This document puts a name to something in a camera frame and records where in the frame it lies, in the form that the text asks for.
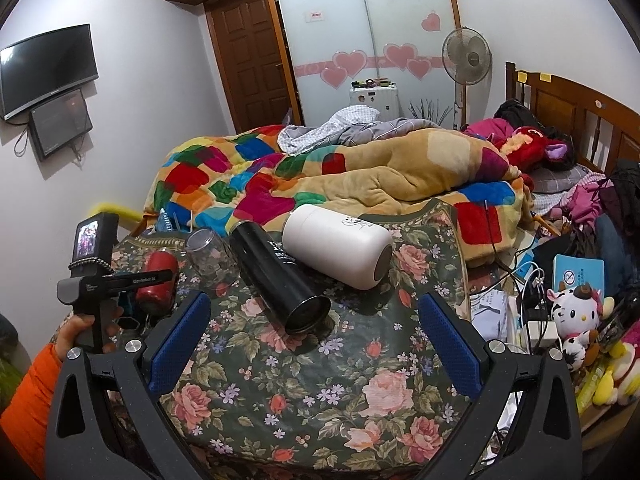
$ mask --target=cow plush toy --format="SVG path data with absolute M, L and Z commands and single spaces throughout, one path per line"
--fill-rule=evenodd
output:
M 576 371 L 583 365 L 591 365 L 600 351 L 595 342 L 596 330 L 601 319 L 613 311 L 613 298 L 600 301 L 600 291 L 589 283 L 566 288 L 560 282 L 560 292 L 548 290 L 546 296 L 552 302 L 551 319 L 556 324 L 562 340 L 562 352 L 569 370 Z

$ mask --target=frosted glass door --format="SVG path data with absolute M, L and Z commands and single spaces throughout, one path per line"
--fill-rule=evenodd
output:
M 442 43 L 454 30 L 451 0 L 366 0 L 380 76 L 398 85 L 401 113 L 420 99 L 453 108 L 455 83 L 442 67 Z M 443 124 L 452 127 L 453 112 Z
M 306 126 L 349 106 L 351 81 L 376 77 L 364 0 L 278 0 Z

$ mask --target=white thermos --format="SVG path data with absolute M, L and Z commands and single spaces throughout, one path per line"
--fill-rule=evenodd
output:
M 393 254 L 391 233 L 382 226 L 311 204 L 290 214 L 282 246 L 305 265 L 359 290 L 385 277 Z

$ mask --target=person's arm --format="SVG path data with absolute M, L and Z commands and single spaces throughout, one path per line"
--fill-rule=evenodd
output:
M 73 348 L 79 333 L 89 328 L 94 319 L 94 316 L 72 316 L 60 328 L 56 343 L 46 345 L 36 356 L 11 403 L 0 416 L 0 428 L 22 459 L 41 479 L 45 477 L 44 443 L 47 421 L 62 361 Z M 117 331 L 116 325 L 107 327 L 108 335 L 113 336 Z M 110 343 L 103 350 L 108 352 L 114 348 L 113 343 Z

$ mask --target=black tumbler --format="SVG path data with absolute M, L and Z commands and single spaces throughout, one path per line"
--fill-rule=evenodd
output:
M 229 245 L 241 270 L 289 334 L 308 332 L 324 321 L 331 301 L 316 294 L 296 261 L 249 220 L 229 233 Z

